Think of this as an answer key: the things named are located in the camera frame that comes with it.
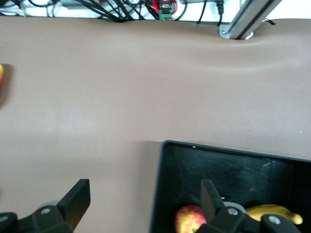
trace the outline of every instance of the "black plastic tray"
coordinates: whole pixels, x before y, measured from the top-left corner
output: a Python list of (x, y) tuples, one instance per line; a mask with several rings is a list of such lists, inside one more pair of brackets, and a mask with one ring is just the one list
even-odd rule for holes
[(200, 206), (202, 179), (245, 208), (284, 206), (302, 215), (302, 233), (311, 232), (311, 161), (175, 141), (164, 142), (161, 153), (150, 233), (175, 232), (176, 211)]

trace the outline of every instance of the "apple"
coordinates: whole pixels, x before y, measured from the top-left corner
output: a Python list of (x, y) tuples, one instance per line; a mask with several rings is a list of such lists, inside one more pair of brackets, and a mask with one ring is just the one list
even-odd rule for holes
[(175, 215), (176, 233), (194, 233), (205, 223), (203, 211), (196, 205), (183, 206)]

